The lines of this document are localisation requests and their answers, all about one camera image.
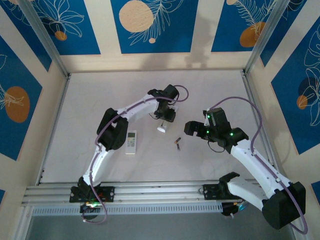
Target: beige circle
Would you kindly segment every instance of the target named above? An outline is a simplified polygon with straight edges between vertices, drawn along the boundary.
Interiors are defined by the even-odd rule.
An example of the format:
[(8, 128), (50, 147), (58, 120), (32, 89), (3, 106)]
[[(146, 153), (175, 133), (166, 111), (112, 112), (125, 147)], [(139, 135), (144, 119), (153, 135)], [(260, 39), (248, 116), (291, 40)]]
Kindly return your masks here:
[(8, 0), (10, 3), (18, 5), (17, 0)]
[(21, 124), (27, 120), (30, 111), (30, 100), (28, 93), (20, 86), (12, 86), (7, 91), (10, 96), (20, 99), (23, 98), (21, 104), (15, 104), (14, 102), (5, 105), (5, 111), (8, 117)]
[(125, 30), (138, 33), (150, 28), (154, 15), (144, 2), (131, 0), (120, 9), (119, 19)]
[(154, 39), (153, 37), (149, 39), (149, 43), (154, 44), (156, 42), (156, 39)]
[(226, 4), (228, 4), (228, 5), (233, 5), (236, 2), (238, 2), (238, 0), (225, 0), (225, 1), (226, 1)]
[(63, 31), (56, 31), (54, 33), (54, 36), (56, 37), (56, 39), (58, 39), (60, 41), (67, 40), (67, 34), (65, 34)]

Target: purple cable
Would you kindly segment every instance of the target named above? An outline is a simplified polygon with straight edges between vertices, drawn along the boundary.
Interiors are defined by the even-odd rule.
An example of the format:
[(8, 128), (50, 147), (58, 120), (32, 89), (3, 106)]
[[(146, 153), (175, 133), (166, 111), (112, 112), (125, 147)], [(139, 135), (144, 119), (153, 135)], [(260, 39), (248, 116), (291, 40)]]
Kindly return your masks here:
[[(240, 96), (230, 96), (230, 97), (227, 97), (223, 100), (221, 100), (220, 102), (218, 102), (217, 104), (215, 104), (213, 107), (211, 107), (210, 109), (214, 109), (216, 106), (218, 106), (219, 104), (223, 103), (224, 101), (226, 100), (229, 100), (229, 99), (240, 99), (240, 100), (243, 100), (243, 101), (246, 101), (247, 103), (251, 104), (251, 106), (256, 110), (256, 112), (258, 113), (259, 115), (259, 127), (256, 131), (256, 133), (254, 134), (253, 138), (252, 138), (252, 141), (251, 141), (251, 152), (252, 154), (254, 154), (254, 142), (259, 134), (259, 132), (261, 131), (261, 128), (262, 128), (262, 115), (261, 115), (261, 112), (259, 111), (259, 109), (257, 108), (257, 106), (249, 101), (248, 99), (245, 99), (243, 97), (240, 97)], [(268, 170), (268, 172), (274, 177), (274, 179), (277, 179), (278, 176), (274, 173), (274, 171), (272, 171), (272, 169), (270, 167), (268, 167), (268, 165), (256, 154), (254, 154), (255, 158)], [(292, 223), (290, 223), (290, 225), (296, 230), (298, 231), (299, 233), (303, 234), (303, 235), (306, 235), (308, 233), (308, 225), (307, 225), (307, 221), (305, 219), (305, 216), (299, 206), (299, 204), (297, 203), (297, 200), (294, 198), (294, 196), (292, 195), (292, 193), (289, 191), (289, 189), (286, 187), (286, 185), (280, 181), (279, 184), (283, 187), (283, 189), (286, 191), (286, 193), (289, 195), (290, 199), (292, 200), (294, 206), (296, 207), (301, 219), (302, 219), (302, 222), (303, 222), (303, 228), (304, 230), (300, 230), (298, 229), (295, 225), (293, 225)]]
[[(183, 88), (185, 91), (186, 91), (186, 97), (182, 100), (174, 100), (174, 99), (171, 99), (171, 98), (168, 98), (168, 97), (164, 97), (164, 96), (157, 96), (157, 97), (151, 97), (151, 98), (148, 98), (146, 100), (142, 100), (134, 105), (132, 105), (131, 107), (129, 107), (126, 111), (123, 111), (121, 113), (119, 113), (117, 116), (115, 116), (114, 118), (112, 118), (105, 126), (104, 128), (100, 131), (100, 133), (98, 134), (98, 136), (96, 137), (94, 143), (95, 145), (99, 148), (99, 151), (101, 151), (101, 146), (99, 145), (98, 143), (98, 140), (99, 138), (101, 137), (101, 135), (105, 132), (105, 130), (110, 126), (111, 123), (113, 123), (116, 119), (118, 119), (121, 115), (129, 112), (130, 110), (134, 109), (135, 107), (139, 106), (140, 104), (144, 104), (146, 102), (149, 102), (149, 101), (152, 101), (152, 100), (155, 100), (155, 99), (164, 99), (164, 100), (168, 100), (170, 102), (184, 102), (185, 100), (188, 99), (189, 97), (189, 91), (188, 89), (185, 87), (185, 86), (182, 86), (182, 85), (174, 85), (174, 87), (180, 87), (180, 88)], [(90, 221), (90, 220), (86, 220), (85, 219), (85, 212), (82, 213), (82, 218), (83, 218), (83, 221), (86, 222), (86, 223), (90, 223), (90, 224), (102, 224), (104, 223), (106, 220), (107, 220), (107, 208), (105, 206), (105, 204), (102, 202), (102, 200), (100, 199), (99, 195), (97, 194), (95, 188), (94, 188), (94, 182), (93, 182), (93, 177), (92, 177), (92, 171), (93, 171), (93, 168), (94, 168), (94, 164), (97, 160), (97, 157), (99, 155), (99, 152), (97, 152), (97, 154), (94, 156), (93, 158), (93, 161), (90, 165), (90, 170), (89, 170), (89, 180), (90, 180), (90, 187), (96, 197), (96, 199), (99, 201), (99, 203), (102, 205), (103, 209), (104, 209), (104, 212), (105, 212), (105, 215), (104, 215), (104, 218), (103, 220), (101, 221)]]

